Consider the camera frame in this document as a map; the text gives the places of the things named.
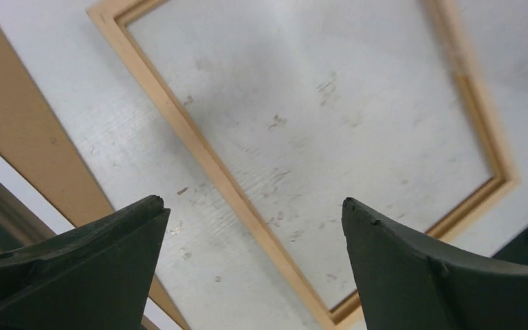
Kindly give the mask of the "wooden picture frame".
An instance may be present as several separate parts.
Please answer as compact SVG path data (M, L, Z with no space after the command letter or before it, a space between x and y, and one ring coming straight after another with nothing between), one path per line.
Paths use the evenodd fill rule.
M324 304L128 31L128 24L158 5L158 1L100 1L87 13L316 322L324 329L349 329L363 316L358 294L348 295L334 308ZM520 174L498 113L480 77L474 53L456 11L456 3L424 1L422 6L441 44L456 90L492 171L489 180L428 230L430 236L450 242L517 187Z

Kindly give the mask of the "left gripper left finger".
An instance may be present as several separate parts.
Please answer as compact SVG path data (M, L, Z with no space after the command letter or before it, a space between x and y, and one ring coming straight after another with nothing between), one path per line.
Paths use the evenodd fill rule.
M150 195L0 254L0 329L140 329L170 211Z

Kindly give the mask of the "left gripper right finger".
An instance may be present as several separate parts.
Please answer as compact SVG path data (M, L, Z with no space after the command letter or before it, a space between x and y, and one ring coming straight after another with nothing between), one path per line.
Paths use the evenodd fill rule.
M528 329L528 265L459 249L352 197L342 227L369 329Z

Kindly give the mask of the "brown backing board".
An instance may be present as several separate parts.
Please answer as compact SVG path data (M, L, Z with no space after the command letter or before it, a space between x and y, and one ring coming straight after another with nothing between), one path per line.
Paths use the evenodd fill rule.
M0 156L74 228L111 215L111 206L34 79L0 27ZM39 243L20 229L22 247ZM187 324L153 275L145 309L159 311L176 329ZM142 317L142 329L159 322Z

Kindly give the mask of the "clear acrylic sheet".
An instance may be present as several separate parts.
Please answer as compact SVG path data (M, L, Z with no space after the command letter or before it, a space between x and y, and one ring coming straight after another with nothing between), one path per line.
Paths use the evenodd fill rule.
M344 199L425 232L492 176L421 1L167 1L127 28L330 308Z

